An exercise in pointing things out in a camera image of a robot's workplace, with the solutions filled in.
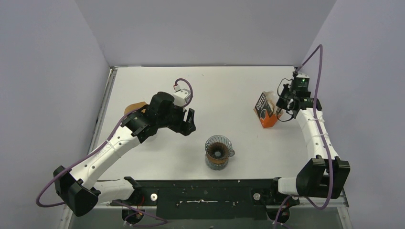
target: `metal bolt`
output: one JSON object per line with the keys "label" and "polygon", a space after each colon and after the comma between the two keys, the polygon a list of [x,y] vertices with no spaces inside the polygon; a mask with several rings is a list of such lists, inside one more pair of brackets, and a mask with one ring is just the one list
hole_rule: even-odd
{"label": "metal bolt", "polygon": [[260,200],[260,194],[258,194],[258,193],[253,194],[253,199]]}
{"label": "metal bolt", "polygon": [[158,195],[156,194],[156,193],[153,193],[151,196],[150,196],[150,200],[152,200],[152,201],[156,201],[158,199]]}

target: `gray wall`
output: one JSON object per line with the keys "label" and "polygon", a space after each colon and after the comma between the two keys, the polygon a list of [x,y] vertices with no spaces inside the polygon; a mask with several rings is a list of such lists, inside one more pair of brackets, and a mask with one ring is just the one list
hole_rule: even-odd
{"label": "gray wall", "polygon": [[336,0],[76,0],[108,63],[299,64]]}
{"label": "gray wall", "polygon": [[73,0],[0,0],[0,228],[57,228],[35,197],[86,154],[108,71]]}
{"label": "gray wall", "polygon": [[[405,224],[404,9],[403,0],[338,0],[311,48],[324,45],[320,101],[352,167],[345,189],[357,229]],[[317,69],[318,57],[303,71]]]}

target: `purple cable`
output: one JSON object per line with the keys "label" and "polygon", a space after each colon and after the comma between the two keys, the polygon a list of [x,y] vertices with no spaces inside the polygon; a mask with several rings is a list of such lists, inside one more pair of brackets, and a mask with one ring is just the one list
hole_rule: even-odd
{"label": "purple cable", "polygon": [[283,200],[283,202],[281,203],[280,207],[278,208],[278,211],[277,211],[277,214],[276,214],[276,218],[274,219],[274,226],[273,226],[273,229],[276,229],[277,224],[281,224],[281,223],[277,222],[277,219],[278,219],[278,216],[280,215],[281,209],[283,208],[283,206],[286,204],[287,200],[288,200],[290,197],[291,197],[291,196],[288,195],[288,196]]}
{"label": "purple cable", "polygon": [[[317,109],[316,109],[316,104],[317,104],[317,101],[318,101],[319,81],[320,81],[320,74],[321,74],[321,71],[322,71],[322,58],[323,58],[323,46],[322,46],[322,44],[318,45],[318,47],[311,53],[311,55],[304,61],[304,63],[303,63],[302,65],[300,65],[300,66],[297,68],[296,71],[298,72],[298,71],[311,59],[311,57],[312,57],[318,50],[320,51],[320,52],[319,52],[319,68],[318,68],[317,83],[316,83],[316,86],[315,86],[315,95],[314,95],[314,106],[313,106],[313,110],[314,110],[315,122],[316,122],[316,124],[317,124],[318,130],[319,130],[319,133],[320,133],[320,137],[321,137],[321,139],[322,139],[322,143],[323,143],[323,145],[325,146],[326,153],[327,153],[327,155],[328,155],[328,165],[329,165],[329,190],[328,190],[328,195],[326,196],[325,203],[324,203],[322,206],[320,206],[320,207],[317,206],[309,197],[305,197],[305,198],[306,198],[316,209],[318,209],[318,210],[323,210],[323,209],[325,209],[325,208],[327,207],[327,205],[329,204],[329,201],[330,201],[330,199],[331,199],[331,197],[332,197],[332,188],[333,188],[333,164],[332,164],[332,156],[331,156],[331,154],[330,154],[330,150],[329,150],[329,147],[328,147],[328,143],[326,142],[326,138],[325,138],[325,136],[323,135],[323,131],[322,131],[322,128],[321,128],[321,126],[320,126],[320,122],[319,122],[319,120],[318,120],[318,115],[317,115],[317,113],[316,113],[316,110],[317,110]],[[280,208],[278,209],[275,222],[277,222],[278,215],[279,215],[281,209],[283,208],[284,203],[285,203],[290,197],[291,197],[291,196],[287,196],[287,197],[284,199],[283,203],[281,204]]]}
{"label": "purple cable", "polygon": [[185,82],[187,85],[188,85],[188,87],[189,87],[189,89],[190,89],[190,100],[185,104],[185,105],[183,105],[183,106],[181,106],[181,107],[187,107],[190,103],[191,103],[191,100],[192,100],[192,97],[193,97],[193,92],[192,92],[192,87],[191,87],[191,84],[186,80],[186,79],[183,79],[183,78],[179,78],[179,79],[177,79],[175,82],[174,82],[174,86],[177,86],[177,83],[179,82],[179,81],[183,81],[183,82]]}
{"label": "purple cable", "polygon": [[129,217],[131,217],[131,216],[133,216],[133,215],[135,215],[135,214],[137,214],[137,213],[141,213],[141,214],[144,214],[144,215],[146,215],[146,216],[150,216],[150,217],[152,217],[152,218],[154,218],[154,219],[157,219],[157,220],[162,221],[161,223],[149,224],[149,225],[136,225],[136,224],[133,224],[133,225],[132,225],[133,227],[136,227],[136,228],[151,228],[151,227],[156,227],[156,226],[160,226],[160,225],[163,225],[163,224],[168,223],[168,221],[167,221],[166,219],[162,219],[162,218],[160,218],[160,217],[158,217],[158,216],[155,216],[155,215],[153,215],[153,214],[150,214],[150,213],[141,211],[141,210],[139,210],[139,209],[136,209],[136,208],[134,208],[134,207],[131,207],[131,206],[129,206],[129,205],[126,205],[126,204],[124,204],[124,203],[121,203],[121,202],[119,202],[119,201],[113,200],[113,202],[116,203],[116,204],[119,204],[119,205],[121,205],[121,206],[124,206],[124,207],[126,207],[126,208],[129,208],[129,209],[131,209],[131,210],[133,210],[133,211],[135,211],[135,213],[132,213],[132,214],[128,215],[127,217],[125,217],[124,221],[127,221],[127,219],[128,219]]}
{"label": "purple cable", "polygon": [[50,208],[50,207],[55,207],[55,206],[59,206],[59,205],[63,205],[64,202],[60,202],[60,203],[56,203],[56,204],[42,204],[40,202],[40,198],[43,195],[43,193],[57,180],[59,179],[61,176],[65,175],[70,169],[72,169],[73,167],[75,167],[76,165],[82,163],[84,160],[88,159],[89,157],[93,156],[94,154],[98,153],[106,144],[107,141],[111,140],[111,138],[114,136],[115,131],[118,129],[119,125],[121,124],[122,120],[124,120],[126,117],[128,117],[128,115],[132,114],[133,112],[137,111],[137,109],[134,109],[128,113],[126,113],[124,116],[122,116],[122,118],[120,118],[120,120],[118,121],[118,123],[116,124],[116,126],[114,127],[114,129],[111,131],[110,135],[107,137],[107,140],[105,142],[103,142],[99,147],[97,147],[97,149],[95,149],[92,153],[88,154],[87,156],[85,156],[83,159],[80,159],[79,161],[77,161],[76,163],[73,163],[71,166],[65,168],[62,172],[60,172],[58,175],[56,175],[54,178],[52,178],[51,181],[49,181],[48,184],[45,185],[45,187],[40,191],[40,193],[38,194],[35,202],[38,206],[42,207],[42,208]]}

